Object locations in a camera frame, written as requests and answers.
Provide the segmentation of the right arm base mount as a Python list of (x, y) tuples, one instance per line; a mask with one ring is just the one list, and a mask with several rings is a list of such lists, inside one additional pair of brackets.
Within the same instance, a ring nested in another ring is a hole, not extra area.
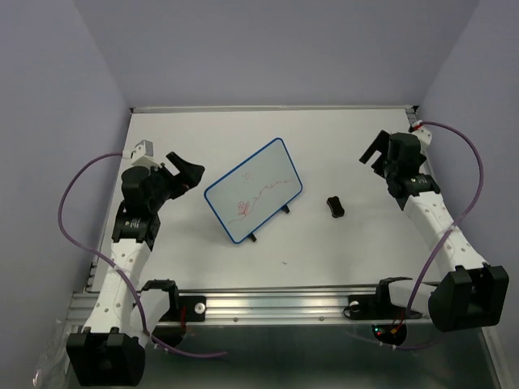
[(406, 281), (413, 281), (408, 277), (389, 277), (382, 279), (373, 294), (349, 296), (349, 303), (343, 309), (343, 316), (354, 321), (359, 320), (389, 320), (390, 324), (372, 324), (371, 330), (376, 340), (382, 345), (391, 345), (399, 348), (407, 337), (405, 317), (408, 299), (403, 306), (395, 305), (390, 298), (390, 286), (403, 286)]

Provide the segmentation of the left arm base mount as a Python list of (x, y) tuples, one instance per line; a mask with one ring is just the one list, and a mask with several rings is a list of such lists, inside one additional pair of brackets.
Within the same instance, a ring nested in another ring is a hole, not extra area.
[(140, 293), (148, 330), (169, 346), (179, 346), (187, 335), (188, 323), (205, 321), (207, 298), (182, 295), (174, 280), (149, 280)]

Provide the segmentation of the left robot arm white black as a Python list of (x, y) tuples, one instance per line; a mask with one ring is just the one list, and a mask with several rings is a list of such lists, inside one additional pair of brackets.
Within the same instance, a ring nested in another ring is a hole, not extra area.
[(131, 153), (131, 167), (121, 175), (122, 202), (116, 213), (109, 265), (97, 302), (82, 329), (69, 335), (66, 352), (83, 387), (137, 386), (144, 374), (148, 342), (161, 318), (180, 311), (178, 287), (172, 280), (139, 278), (161, 226), (159, 211), (169, 200), (201, 182), (205, 168), (174, 152), (171, 173), (147, 154)]

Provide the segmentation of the black whiteboard eraser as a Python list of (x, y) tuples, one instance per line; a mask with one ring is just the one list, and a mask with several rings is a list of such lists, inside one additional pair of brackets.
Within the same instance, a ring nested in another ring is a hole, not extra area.
[(326, 204), (328, 205), (333, 218), (340, 218), (345, 215), (345, 209), (343, 208), (338, 196), (328, 197)]

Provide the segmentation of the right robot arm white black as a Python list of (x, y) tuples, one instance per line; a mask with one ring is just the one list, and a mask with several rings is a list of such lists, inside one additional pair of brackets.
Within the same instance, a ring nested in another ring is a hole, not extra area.
[(499, 323), (508, 289), (509, 276), (501, 266), (492, 266), (469, 243), (459, 219), (453, 219), (435, 179), (421, 172), (431, 133), (422, 126), (407, 133), (382, 130), (362, 154), (365, 164), (375, 152), (372, 164), (389, 194), (413, 222), (430, 249), (426, 265), (436, 264), (441, 281), (429, 285), (426, 269), (416, 280), (393, 277), (381, 280), (373, 297), (378, 314), (394, 313), (406, 320), (427, 316), (442, 332)]

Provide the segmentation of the blue framed whiteboard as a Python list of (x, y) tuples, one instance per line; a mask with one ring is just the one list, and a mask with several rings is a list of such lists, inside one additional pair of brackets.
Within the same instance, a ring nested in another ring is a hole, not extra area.
[(275, 138), (208, 186), (204, 199), (229, 239), (239, 244), (302, 191), (284, 140)]

